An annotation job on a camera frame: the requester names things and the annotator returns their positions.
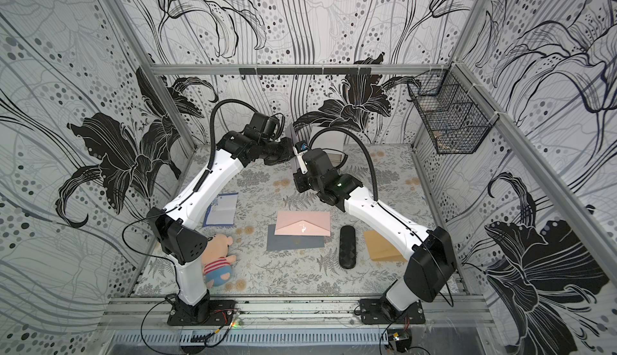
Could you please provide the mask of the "pink envelope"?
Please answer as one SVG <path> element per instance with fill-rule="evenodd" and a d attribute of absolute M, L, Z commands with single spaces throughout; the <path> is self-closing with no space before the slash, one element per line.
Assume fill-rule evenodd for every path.
<path fill-rule="evenodd" d="M 330 234 L 329 212 L 281 210 L 277 214 L 275 235 L 327 237 Z"/>

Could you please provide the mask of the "tan kraft envelope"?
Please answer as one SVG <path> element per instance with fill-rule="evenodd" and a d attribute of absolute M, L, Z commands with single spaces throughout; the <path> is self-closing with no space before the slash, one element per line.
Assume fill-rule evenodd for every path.
<path fill-rule="evenodd" d="M 377 231 L 363 233 L 369 257 L 375 262 L 403 263 L 406 259 L 400 252 Z"/>

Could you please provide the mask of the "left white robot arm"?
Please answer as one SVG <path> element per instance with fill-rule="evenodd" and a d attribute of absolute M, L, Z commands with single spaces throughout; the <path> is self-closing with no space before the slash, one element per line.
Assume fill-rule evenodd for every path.
<path fill-rule="evenodd" d="M 227 104 L 246 107 L 252 117 L 241 131 L 229 131 L 219 139 L 215 135 L 215 119 Z M 285 117 L 281 114 L 260 113 L 240 99 L 219 101 L 210 113 L 207 166 L 161 210 L 152 208 L 148 212 L 146 221 L 165 257 L 174 264 L 177 298 L 185 305 L 197 306 L 208 297 L 199 263 L 207 248 L 207 237 L 197 231 L 207 208 L 231 179 L 251 163 L 262 160 L 265 165 L 279 165 L 294 157 L 292 141 L 282 136 L 284 127 Z"/>

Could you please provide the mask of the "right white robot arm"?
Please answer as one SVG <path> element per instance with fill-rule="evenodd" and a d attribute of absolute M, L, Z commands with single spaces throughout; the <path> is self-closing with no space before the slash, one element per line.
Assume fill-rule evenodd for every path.
<path fill-rule="evenodd" d="M 298 192 L 314 191 L 324 204 L 331 205 L 366 223 L 395 247 L 407 260 L 403 276 L 382 295 L 382 310 L 403 313 L 415 302 L 430 303 L 443 294 L 454 305 L 448 281 L 457 269 L 452 238 L 437 226 L 431 230 L 413 222 L 383 202 L 379 197 L 377 175 L 367 147 L 351 131 L 344 128 L 324 128 L 315 137 L 328 132 L 340 132 L 354 140 L 368 164 L 371 187 L 367 188 L 350 174 L 341 174 L 327 153 L 313 146 L 316 138 L 292 146 L 299 165 L 294 173 Z"/>

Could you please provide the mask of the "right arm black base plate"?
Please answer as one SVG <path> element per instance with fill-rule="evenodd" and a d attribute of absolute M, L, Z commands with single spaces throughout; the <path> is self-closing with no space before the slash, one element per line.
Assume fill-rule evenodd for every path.
<path fill-rule="evenodd" d="M 399 311 L 384 298 L 360 299 L 358 307 L 360 320 L 365 325 L 426 323 L 424 308 L 420 300 L 412 303 L 402 311 Z"/>

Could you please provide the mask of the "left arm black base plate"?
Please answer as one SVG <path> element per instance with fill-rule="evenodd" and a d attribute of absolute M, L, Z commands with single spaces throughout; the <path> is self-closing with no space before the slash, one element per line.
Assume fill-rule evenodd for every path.
<path fill-rule="evenodd" d="M 191 306 L 179 298 L 172 303 L 169 326 L 225 326 L 236 311 L 234 300 L 202 300 Z"/>

